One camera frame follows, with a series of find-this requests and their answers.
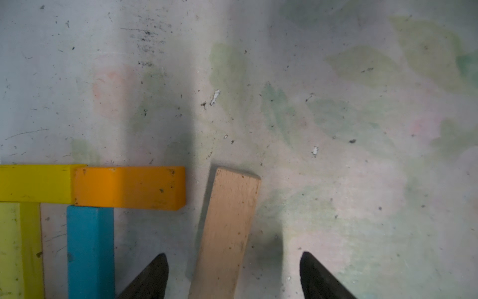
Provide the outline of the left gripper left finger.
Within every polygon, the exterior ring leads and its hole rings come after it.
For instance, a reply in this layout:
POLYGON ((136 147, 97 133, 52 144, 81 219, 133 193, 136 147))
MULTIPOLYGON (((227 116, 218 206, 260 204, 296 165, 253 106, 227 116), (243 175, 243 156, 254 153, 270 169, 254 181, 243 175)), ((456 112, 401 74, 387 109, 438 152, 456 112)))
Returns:
POLYGON ((163 299, 169 276, 165 253, 157 255, 117 299, 163 299))

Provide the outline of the tan wooden block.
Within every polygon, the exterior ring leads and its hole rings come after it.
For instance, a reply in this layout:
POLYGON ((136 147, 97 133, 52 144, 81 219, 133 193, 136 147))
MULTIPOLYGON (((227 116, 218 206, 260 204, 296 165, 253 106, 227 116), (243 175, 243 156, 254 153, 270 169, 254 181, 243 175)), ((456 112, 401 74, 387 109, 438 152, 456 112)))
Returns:
POLYGON ((190 299, 234 298, 260 186, 255 174, 217 168, 190 299))

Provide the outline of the teal block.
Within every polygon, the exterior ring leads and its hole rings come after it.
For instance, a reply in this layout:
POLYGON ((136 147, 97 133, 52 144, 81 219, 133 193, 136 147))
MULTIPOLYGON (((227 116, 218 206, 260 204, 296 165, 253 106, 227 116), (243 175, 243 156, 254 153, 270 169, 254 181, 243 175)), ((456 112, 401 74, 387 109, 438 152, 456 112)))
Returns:
POLYGON ((112 208, 67 208, 68 298, 115 297, 112 208))

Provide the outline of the orange block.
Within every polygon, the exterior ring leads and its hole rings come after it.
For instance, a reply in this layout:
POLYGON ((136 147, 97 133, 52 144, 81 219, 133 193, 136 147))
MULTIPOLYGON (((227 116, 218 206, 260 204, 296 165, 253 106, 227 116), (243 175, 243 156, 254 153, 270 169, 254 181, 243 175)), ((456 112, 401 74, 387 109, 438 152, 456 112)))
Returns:
POLYGON ((177 211, 186 204, 182 166, 84 167, 75 170, 76 206, 177 211))

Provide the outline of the yellow block vertical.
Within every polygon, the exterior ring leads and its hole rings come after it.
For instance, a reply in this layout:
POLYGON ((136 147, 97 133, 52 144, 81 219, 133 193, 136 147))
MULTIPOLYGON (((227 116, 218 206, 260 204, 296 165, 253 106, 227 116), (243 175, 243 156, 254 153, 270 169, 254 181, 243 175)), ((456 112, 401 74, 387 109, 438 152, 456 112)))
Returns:
POLYGON ((1 203, 1 298, 44 298, 41 210, 37 203, 1 203))

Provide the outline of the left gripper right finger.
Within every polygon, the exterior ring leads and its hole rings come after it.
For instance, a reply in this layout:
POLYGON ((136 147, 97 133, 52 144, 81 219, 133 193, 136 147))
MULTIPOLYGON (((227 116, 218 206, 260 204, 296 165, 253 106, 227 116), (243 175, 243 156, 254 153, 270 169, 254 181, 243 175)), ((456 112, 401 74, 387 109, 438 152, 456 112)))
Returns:
POLYGON ((310 252, 302 253, 299 274, 305 299, 356 299, 310 252))

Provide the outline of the yellow block diagonal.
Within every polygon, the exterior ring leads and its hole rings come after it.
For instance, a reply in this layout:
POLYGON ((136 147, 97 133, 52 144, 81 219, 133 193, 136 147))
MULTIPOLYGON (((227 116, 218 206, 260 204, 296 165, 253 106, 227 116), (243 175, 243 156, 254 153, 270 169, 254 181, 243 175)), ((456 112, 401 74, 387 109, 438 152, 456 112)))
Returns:
POLYGON ((2 165, 1 201, 72 204, 73 165, 2 165))

